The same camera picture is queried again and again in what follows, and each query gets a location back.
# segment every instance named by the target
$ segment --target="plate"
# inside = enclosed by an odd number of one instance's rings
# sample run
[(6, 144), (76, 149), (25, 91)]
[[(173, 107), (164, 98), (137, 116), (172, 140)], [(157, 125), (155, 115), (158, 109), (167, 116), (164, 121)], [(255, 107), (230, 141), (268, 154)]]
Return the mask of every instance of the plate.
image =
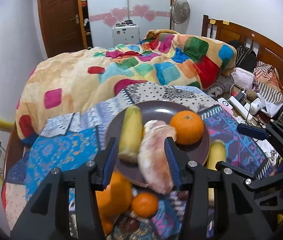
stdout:
[[(140, 112), (143, 116), (143, 124), (150, 120), (162, 120), (169, 124), (171, 118), (176, 113), (184, 110), (190, 110), (186, 106), (170, 101), (146, 101), (138, 103), (136, 106), (140, 108)], [(109, 124), (105, 136), (106, 143), (109, 142), (111, 137), (117, 137), (119, 139), (125, 111), (126, 109), (118, 113)], [(200, 164), (204, 164), (208, 158), (210, 147), (210, 138), (206, 126), (204, 126), (202, 138), (197, 143), (187, 146), (177, 144), (177, 147), (185, 151), (189, 159), (197, 161)], [(140, 173), (137, 164), (126, 163), (118, 159), (116, 161), (115, 168), (127, 177), (133, 184), (140, 187), (148, 186), (143, 175)]]

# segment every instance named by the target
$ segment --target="comforter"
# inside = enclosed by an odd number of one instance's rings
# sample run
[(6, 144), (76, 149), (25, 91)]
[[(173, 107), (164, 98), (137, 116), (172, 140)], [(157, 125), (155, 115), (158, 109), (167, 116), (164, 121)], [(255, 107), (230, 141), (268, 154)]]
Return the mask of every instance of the comforter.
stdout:
[(16, 110), (18, 135), (32, 145), (49, 118), (85, 112), (133, 83), (206, 89), (219, 74), (234, 70), (236, 54), (221, 41), (155, 30), (137, 45), (57, 55), (41, 62), (24, 87)]

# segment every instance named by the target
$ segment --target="door handle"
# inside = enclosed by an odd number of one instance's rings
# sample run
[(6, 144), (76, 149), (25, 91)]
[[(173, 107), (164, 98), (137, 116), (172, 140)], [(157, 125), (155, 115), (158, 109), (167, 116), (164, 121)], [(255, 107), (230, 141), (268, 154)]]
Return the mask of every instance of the door handle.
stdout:
[(78, 14), (76, 14), (75, 18), (72, 18), (70, 20), (72, 20), (72, 21), (76, 20), (76, 23), (79, 24), (79, 16), (78, 16)]

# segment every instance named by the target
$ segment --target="black bag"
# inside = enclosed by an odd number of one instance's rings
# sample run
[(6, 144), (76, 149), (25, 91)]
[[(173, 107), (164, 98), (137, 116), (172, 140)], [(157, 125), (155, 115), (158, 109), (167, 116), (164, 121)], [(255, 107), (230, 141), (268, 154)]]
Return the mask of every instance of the black bag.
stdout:
[(228, 44), (237, 51), (235, 67), (240, 67), (253, 73), (257, 63), (256, 53), (245, 47), (240, 41), (229, 41)]

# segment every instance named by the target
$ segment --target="white suitcase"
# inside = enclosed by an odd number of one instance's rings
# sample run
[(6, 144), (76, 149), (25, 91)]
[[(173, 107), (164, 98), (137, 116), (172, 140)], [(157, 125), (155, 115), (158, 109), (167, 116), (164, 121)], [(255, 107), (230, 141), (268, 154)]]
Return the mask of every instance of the white suitcase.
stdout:
[(139, 43), (139, 26), (136, 24), (117, 24), (113, 27), (113, 42), (114, 46)]

